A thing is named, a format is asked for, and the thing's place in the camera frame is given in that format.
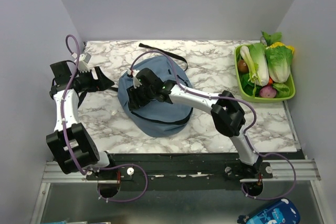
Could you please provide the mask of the blue student backpack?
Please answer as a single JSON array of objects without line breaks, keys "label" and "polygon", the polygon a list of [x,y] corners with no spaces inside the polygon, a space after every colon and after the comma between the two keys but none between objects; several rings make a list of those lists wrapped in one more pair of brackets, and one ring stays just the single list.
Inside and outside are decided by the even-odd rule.
[{"label": "blue student backpack", "polygon": [[[139,44],[139,47],[160,51],[173,59],[184,62],[185,67],[181,68],[176,62],[170,63],[165,56],[158,55],[135,64],[132,70],[148,68],[162,81],[178,79],[180,84],[189,88],[192,87],[185,73],[188,69],[188,63],[184,57],[142,43]],[[127,88],[132,84],[133,80],[128,77],[127,73],[124,73],[119,78],[118,87],[112,87],[109,90],[117,93],[118,100],[124,112],[142,132],[151,137],[167,137],[185,128],[193,113],[193,108],[187,105],[169,104],[152,100],[149,104],[138,110],[130,110],[128,107],[129,97]]]}]

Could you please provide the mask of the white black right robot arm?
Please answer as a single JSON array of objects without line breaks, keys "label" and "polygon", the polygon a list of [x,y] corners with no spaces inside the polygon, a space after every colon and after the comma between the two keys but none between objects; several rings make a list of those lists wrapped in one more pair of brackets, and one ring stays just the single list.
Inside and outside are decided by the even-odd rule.
[{"label": "white black right robot arm", "polygon": [[229,137],[238,151],[242,176],[252,178],[260,172],[263,161],[247,136],[245,111],[228,92],[205,93],[184,86],[178,80],[162,81],[152,70],[133,71],[133,84],[127,88],[130,110],[146,106],[152,100],[187,105],[212,116],[217,131]]}]

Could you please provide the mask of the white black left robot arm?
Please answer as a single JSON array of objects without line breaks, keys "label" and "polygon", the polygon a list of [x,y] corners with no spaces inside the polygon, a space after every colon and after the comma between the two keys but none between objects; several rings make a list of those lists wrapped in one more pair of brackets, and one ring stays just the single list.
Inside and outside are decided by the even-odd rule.
[{"label": "white black left robot arm", "polygon": [[46,143],[65,174],[98,169],[104,179],[116,175],[116,166],[106,152],[98,151],[93,139],[79,120],[78,108],[87,93],[105,91],[114,85],[100,67],[80,71],[74,78],[66,61],[50,65],[54,74],[50,96],[56,104],[54,132]]}]

